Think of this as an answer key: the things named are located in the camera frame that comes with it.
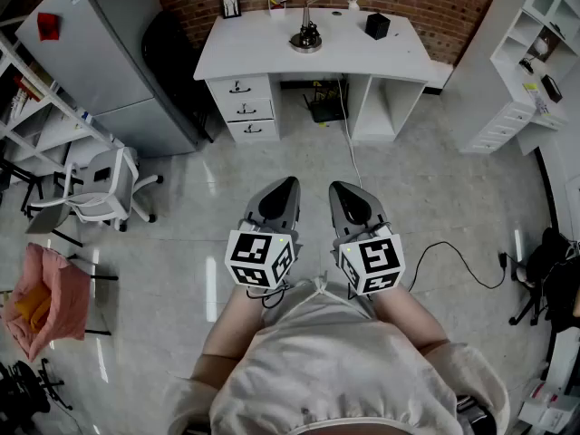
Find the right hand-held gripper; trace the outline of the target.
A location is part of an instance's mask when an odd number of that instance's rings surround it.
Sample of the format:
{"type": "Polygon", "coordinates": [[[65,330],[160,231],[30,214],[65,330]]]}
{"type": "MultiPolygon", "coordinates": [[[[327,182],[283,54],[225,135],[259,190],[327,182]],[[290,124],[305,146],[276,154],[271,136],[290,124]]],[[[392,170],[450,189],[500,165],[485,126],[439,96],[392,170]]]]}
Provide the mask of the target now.
{"type": "Polygon", "coordinates": [[[381,202],[371,193],[343,181],[329,187],[334,228],[352,234],[353,225],[379,225],[338,246],[338,266],[356,295],[374,295],[396,287],[404,274],[401,237],[385,222],[381,202]]]}

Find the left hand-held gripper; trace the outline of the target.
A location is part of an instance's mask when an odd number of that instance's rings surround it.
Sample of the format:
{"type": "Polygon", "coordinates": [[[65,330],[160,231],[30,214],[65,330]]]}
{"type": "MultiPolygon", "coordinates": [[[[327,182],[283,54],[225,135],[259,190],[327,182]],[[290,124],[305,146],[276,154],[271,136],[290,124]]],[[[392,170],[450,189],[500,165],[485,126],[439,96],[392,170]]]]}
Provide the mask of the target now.
{"type": "Polygon", "coordinates": [[[225,265],[237,285],[278,288],[282,284],[300,249],[295,230],[300,198],[298,178],[286,177],[268,184],[250,199],[248,219],[230,231],[227,242],[225,265]]]}

